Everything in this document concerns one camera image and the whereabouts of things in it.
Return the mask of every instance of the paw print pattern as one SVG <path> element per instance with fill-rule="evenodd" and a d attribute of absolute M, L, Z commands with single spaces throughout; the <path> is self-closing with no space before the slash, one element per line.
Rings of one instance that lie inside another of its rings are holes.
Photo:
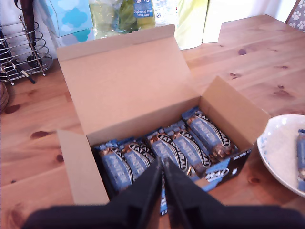
<path fill-rule="evenodd" d="M 299 30 L 302 30 L 305 27 L 305 21 L 300 21 L 300 23 L 297 26 Z"/>
<path fill-rule="evenodd" d="M 301 0 L 301 1 L 300 1 L 299 7 L 300 7 L 300 8 L 305 7 L 305 0 Z"/>
<path fill-rule="evenodd" d="M 292 18 L 294 19 L 294 21 L 298 20 L 300 18 L 302 14 L 300 13 L 300 11 L 294 12 L 292 15 Z"/>
<path fill-rule="evenodd" d="M 295 28 L 295 26 L 296 26 L 295 23 L 290 23 L 289 25 L 290 25 L 291 27 L 294 27 L 294 28 Z"/>

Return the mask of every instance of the wooden table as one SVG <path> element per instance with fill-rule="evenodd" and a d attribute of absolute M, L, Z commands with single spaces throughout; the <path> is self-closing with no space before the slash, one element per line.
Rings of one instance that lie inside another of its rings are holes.
<path fill-rule="evenodd" d="M 305 34 L 267 15 L 225 23 L 218 43 L 183 51 L 194 80 L 220 76 L 271 116 L 305 115 Z M 1 228 L 20 228 L 34 210 L 72 204 L 56 129 L 82 133 L 59 64 L 36 84 L 9 87 L 1 114 Z M 227 205 L 276 204 L 305 213 L 251 154 L 241 174 L 209 192 Z M 160 227 L 168 225 L 162 217 Z"/>

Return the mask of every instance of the bottle label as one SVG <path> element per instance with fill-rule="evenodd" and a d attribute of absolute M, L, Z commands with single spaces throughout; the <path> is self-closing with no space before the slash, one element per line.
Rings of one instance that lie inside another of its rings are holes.
<path fill-rule="evenodd" d="M 175 24 L 178 20 L 178 0 L 153 0 L 157 26 Z"/>
<path fill-rule="evenodd" d="M 135 18 L 153 17 L 153 7 L 151 0 L 135 0 L 134 17 Z"/>

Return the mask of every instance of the snack bar wrapper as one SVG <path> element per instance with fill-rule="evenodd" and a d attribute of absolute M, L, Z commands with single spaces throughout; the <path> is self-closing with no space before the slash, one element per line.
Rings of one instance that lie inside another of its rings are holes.
<path fill-rule="evenodd" d="M 163 128 L 148 133 L 144 138 L 156 156 L 161 159 L 169 157 L 186 175 L 190 174 L 192 168 L 187 158 Z"/>
<path fill-rule="evenodd" d="M 145 142 L 143 142 L 142 139 L 138 139 L 137 143 L 139 144 L 140 148 L 143 150 L 142 154 L 144 155 L 144 157 L 146 157 L 149 160 L 149 163 L 151 164 L 156 158 L 155 154 L 149 148 L 149 146 Z"/>
<path fill-rule="evenodd" d="M 118 142 L 118 145 L 136 180 L 150 165 L 149 160 L 133 137 Z"/>
<path fill-rule="evenodd" d="M 211 161 L 205 152 L 197 144 L 193 135 L 195 135 L 185 123 L 181 120 L 176 124 L 164 129 L 171 139 L 178 145 L 181 152 L 186 156 L 196 174 L 202 177 L 207 168 L 210 167 Z"/>
<path fill-rule="evenodd" d="M 94 147 L 116 192 L 122 192 L 133 182 L 132 171 L 124 160 L 117 140 Z"/>
<path fill-rule="evenodd" d="M 296 141 L 299 190 L 305 191 L 305 130 L 299 130 Z"/>
<path fill-rule="evenodd" d="M 205 116 L 198 106 L 184 112 L 182 118 L 207 148 L 209 158 L 213 163 L 223 161 L 228 155 L 237 152 L 237 147 Z"/>

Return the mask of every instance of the cardboard box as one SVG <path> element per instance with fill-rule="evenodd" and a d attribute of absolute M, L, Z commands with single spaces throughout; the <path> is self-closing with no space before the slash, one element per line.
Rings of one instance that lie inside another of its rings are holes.
<path fill-rule="evenodd" d="M 93 27 L 88 0 L 38 0 L 35 6 L 57 37 Z"/>
<path fill-rule="evenodd" d="M 196 87 L 173 33 L 168 25 L 58 49 L 84 131 L 58 131 L 75 204 L 109 201 L 91 146 L 143 136 L 196 105 L 242 151 L 196 181 L 205 190 L 236 176 L 264 131 L 269 115 L 221 78 Z"/>

